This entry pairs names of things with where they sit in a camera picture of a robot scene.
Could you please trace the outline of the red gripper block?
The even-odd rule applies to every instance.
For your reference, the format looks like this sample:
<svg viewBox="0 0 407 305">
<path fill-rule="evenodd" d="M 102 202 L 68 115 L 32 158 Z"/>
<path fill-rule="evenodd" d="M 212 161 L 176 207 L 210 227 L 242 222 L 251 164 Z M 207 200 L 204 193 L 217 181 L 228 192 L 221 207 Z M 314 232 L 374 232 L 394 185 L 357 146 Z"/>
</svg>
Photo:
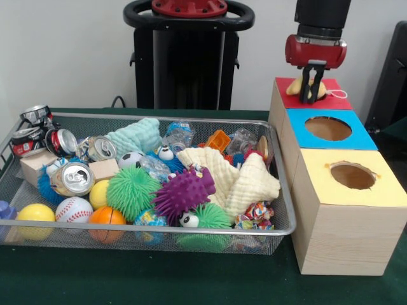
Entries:
<svg viewBox="0 0 407 305">
<path fill-rule="evenodd" d="M 325 69 L 337 69 L 347 53 L 347 43 L 342 40 L 325 40 L 291 34 L 285 45 L 286 62 L 297 67 L 304 67 L 300 88 L 300 101 L 314 104 L 320 99 L 321 81 Z M 310 86 L 310 71 L 316 72 Z"/>
</svg>

